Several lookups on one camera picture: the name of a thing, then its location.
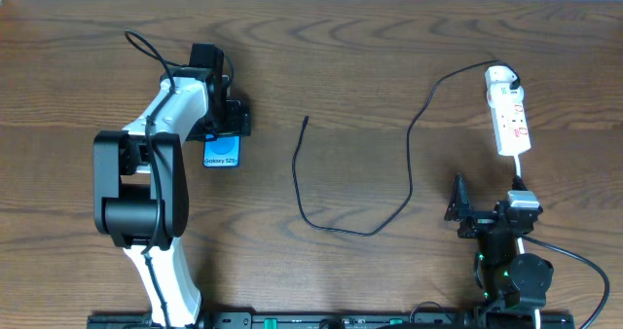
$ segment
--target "green component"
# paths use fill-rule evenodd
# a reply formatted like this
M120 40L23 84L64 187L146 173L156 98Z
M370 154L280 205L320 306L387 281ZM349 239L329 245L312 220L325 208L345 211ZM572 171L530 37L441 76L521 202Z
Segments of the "green component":
M276 329L276 319L264 319L264 329Z

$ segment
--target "wooden table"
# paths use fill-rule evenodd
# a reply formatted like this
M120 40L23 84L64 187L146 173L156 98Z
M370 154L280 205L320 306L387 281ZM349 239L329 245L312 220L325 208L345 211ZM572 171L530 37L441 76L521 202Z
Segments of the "wooden table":
M503 197L485 68L444 83L412 134L414 197L373 238L299 216L290 172L318 224L369 231L408 192L406 127L441 76L492 57L523 79L527 184L545 212L533 236L579 252L612 281L597 328L623 321L623 3L499 0L5 0L0 7L0 327L83 327L95 311L147 311L138 273L92 220L92 140L159 88L161 66L213 42L251 103L240 169L202 167L184 146L191 273L211 302L257 311L409 311L482 300L476 242L443 215L453 177L483 208ZM578 326L603 291L588 267L550 260L548 310Z

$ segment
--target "power strip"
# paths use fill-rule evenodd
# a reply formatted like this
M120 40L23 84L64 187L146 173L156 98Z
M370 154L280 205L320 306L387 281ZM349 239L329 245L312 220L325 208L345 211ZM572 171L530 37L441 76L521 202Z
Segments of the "power strip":
M494 120L497 153L514 156L531 147L528 123L524 112L524 89L511 90L517 75L506 66L492 66L485 72L487 102Z

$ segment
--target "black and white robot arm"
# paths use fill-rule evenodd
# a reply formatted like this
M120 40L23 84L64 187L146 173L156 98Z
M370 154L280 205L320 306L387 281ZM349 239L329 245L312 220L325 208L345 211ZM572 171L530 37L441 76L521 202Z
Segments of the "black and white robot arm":
M214 45L193 45L188 66L167 70L174 88L163 76L158 95L141 116L120 131L102 131L93 143L95 225L132 260L151 301L151 320L163 327L195 324L202 303L182 244L189 204L181 147L187 140L250 134L248 108L227 99L230 82L223 76L223 60ZM122 180L140 173L151 174L149 185ZM160 219L156 183L162 194ZM150 243L154 247L145 252Z

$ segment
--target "brown tabletop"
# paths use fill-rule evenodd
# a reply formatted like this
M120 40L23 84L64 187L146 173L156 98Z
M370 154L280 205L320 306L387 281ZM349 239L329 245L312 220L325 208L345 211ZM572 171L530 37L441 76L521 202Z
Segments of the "brown tabletop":
M92 140L133 121L161 66L125 40L142 32L171 60L213 42L250 101L241 167L206 169L184 146L190 221L184 242L205 298L256 311L410 311L483 300L476 242L443 221L454 175L489 208L513 175L485 101L485 67L444 83L412 134L407 125L441 76L500 58L521 74L532 149L524 177L545 212L535 238L604 268L612 294L597 328L618 328L623 291L623 3L525 0L5 0L0 6L0 327L84 327L98 311L147 311L137 271L92 219ZM548 310L578 326L602 280L563 255Z

